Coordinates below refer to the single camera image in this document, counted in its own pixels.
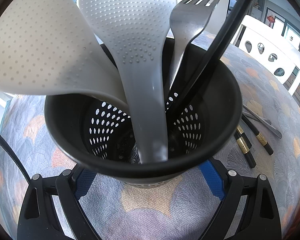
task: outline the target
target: table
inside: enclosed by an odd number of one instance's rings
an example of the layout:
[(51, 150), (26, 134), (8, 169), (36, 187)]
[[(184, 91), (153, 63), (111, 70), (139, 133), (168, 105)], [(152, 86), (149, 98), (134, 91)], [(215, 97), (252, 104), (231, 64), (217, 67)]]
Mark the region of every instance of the table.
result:
[[(213, 35), (204, 32), (193, 43), (207, 49), (213, 39)], [(236, 77), (245, 104), (270, 119), (281, 130), (283, 138), (280, 140), (253, 121), (274, 150), (269, 156), (241, 122), (252, 142), (251, 153), (257, 166), (249, 168), (234, 137), (215, 158), (242, 176), (256, 177), (263, 173), (268, 177), (284, 235), (300, 206), (300, 108), (268, 70), (237, 47), (229, 45), (221, 60)], [(44, 100), (43, 96), (13, 98), (6, 107), (1, 125), (2, 136), (30, 176), (36, 173), (43, 177), (56, 176), (75, 165), (56, 147), (47, 131)], [(84, 180), (89, 179), (93, 181), (91, 187), (84, 188), (87, 185)], [(219, 205), (219, 199), (212, 195), (197, 167), (151, 189), (136, 188), (88, 171), (78, 184), (79, 202), (103, 239), (197, 239)], [(1, 208), (14, 238), (26, 188), (18, 168), (0, 148)], [(58, 198), (53, 199), (65, 234), (73, 238)], [(244, 201), (245, 197), (242, 197), (227, 237), (236, 230)]]

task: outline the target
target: gray fork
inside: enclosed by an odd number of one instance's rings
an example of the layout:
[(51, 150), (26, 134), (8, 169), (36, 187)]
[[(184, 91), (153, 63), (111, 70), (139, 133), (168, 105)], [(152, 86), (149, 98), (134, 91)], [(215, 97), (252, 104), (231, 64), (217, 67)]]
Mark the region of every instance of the gray fork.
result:
[(176, 79), (187, 45), (203, 32), (220, 0), (213, 0), (209, 6), (206, 5), (210, 0), (199, 1), (182, 0), (171, 12), (170, 28), (175, 45), (169, 72), (169, 90)]

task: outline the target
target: perforated basket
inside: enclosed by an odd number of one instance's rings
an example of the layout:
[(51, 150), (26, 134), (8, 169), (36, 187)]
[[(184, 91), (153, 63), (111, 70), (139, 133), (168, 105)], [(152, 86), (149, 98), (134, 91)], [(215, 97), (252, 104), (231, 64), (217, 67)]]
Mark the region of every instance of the perforated basket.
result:
[[(163, 80), (169, 71), (173, 45), (173, 39), (167, 38), (162, 60)], [(103, 49), (111, 58), (105, 46)], [(205, 50), (189, 46), (181, 66), (182, 74), (176, 80), (180, 88), (197, 67), (203, 53)], [(239, 122), (242, 111), (240, 89), (221, 61), (203, 85), (205, 92), (198, 91), (188, 107), (168, 126), (167, 162), (139, 164), (129, 114), (89, 96), (47, 96), (47, 127), (57, 145), (88, 169), (137, 186), (162, 184), (214, 155)], [(178, 100), (178, 93), (170, 93), (167, 109)]]

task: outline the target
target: red flower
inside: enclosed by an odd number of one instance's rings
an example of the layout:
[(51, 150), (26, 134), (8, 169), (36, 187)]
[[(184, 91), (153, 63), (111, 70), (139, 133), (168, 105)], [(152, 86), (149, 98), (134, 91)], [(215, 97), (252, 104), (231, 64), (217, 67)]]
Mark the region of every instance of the red flower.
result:
[(275, 20), (274, 20), (274, 17), (272, 15), (269, 15), (267, 17), (268, 21), (271, 22), (271, 23), (275, 23)]

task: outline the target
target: chopstick gold band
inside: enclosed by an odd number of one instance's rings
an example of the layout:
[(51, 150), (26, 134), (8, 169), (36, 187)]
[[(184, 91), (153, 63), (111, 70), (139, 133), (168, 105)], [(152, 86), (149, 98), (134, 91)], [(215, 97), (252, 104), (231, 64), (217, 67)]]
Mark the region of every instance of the chopstick gold band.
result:
[(258, 138), (259, 142), (265, 146), (267, 144), (266, 139), (263, 137), (263, 135), (261, 133), (259, 133), (258, 135), (256, 135), (256, 137)]
[(243, 154), (246, 154), (250, 151), (246, 142), (244, 140), (242, 140), (242, 137), (237, 139), (237, 143), (238, 143), (239, 147), (241, 148)]
[(243, 129), (241, 128), (240, 125), (237, 126), (237, 130), (238, 130), (238, 132), (239, 132), (240, 134), (243, 134), (243, 133), (244, 133), (244, 131), (243, 131)]

